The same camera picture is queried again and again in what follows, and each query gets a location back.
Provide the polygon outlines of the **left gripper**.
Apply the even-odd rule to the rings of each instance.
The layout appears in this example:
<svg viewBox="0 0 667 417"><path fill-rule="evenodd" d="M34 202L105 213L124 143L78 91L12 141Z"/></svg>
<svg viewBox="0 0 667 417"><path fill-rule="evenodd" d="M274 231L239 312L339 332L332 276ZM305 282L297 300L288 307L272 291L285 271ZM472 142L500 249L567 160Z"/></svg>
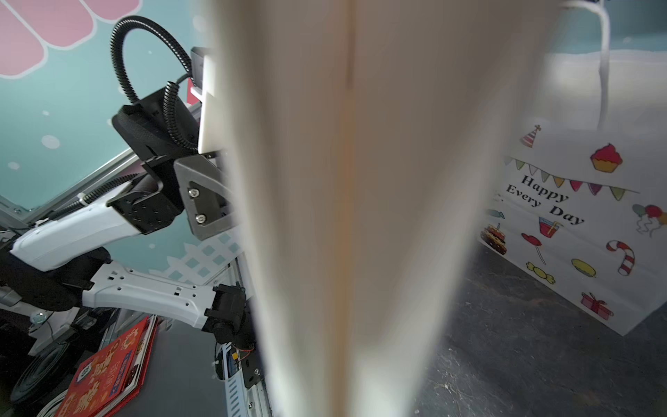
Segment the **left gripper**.
<svg viewBox="0 0 667 417"><path fill-rule="evenodd" d="M199 241L238 224L236 196L221 155L181 157L175 160L174 170L190 230Z"/></svg>

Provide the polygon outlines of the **paper bag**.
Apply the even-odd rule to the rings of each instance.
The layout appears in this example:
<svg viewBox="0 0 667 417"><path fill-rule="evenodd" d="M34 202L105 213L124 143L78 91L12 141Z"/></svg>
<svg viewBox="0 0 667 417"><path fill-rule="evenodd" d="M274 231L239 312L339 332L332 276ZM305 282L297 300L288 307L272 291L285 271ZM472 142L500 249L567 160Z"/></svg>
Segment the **paper bag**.
<svg viewBox="0 0 667 417"><path fill-rule="evenodd" d="M626 335L666 302L666 4L560 6L587 40L546 55L478 240Z"/></svg>
<svg viewBox="0 0 667 417"><path fill-rule="evenodd" d="M555 1L213 1L215 138L283 416L405 416Z"/></svg>

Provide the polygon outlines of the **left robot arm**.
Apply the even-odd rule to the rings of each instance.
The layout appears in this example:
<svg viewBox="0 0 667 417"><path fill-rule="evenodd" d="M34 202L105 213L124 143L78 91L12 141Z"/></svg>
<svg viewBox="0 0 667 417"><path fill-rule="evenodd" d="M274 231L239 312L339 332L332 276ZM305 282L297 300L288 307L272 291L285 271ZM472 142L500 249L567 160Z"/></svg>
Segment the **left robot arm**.
<svg viewBox="0 0 667 417"><path fill-rule="evenodd" d="M128 77L123 45L132 31L147 31L177 57L200 93L194 116L179 96L178 82L139 97ZM215 142L215 60L209 48L186 51L161 25L139 16L121 18L110 38L118 83L128 103L113 117L116 132L141 163L54 210L1 250L1 281L34 307L133 309L176 319L210 333L220 344L252 351L256 335L245 289L183 286L140 275L111 261L109 243L147 236L186 215L199 240L237 224L236 195Z"/></svg>

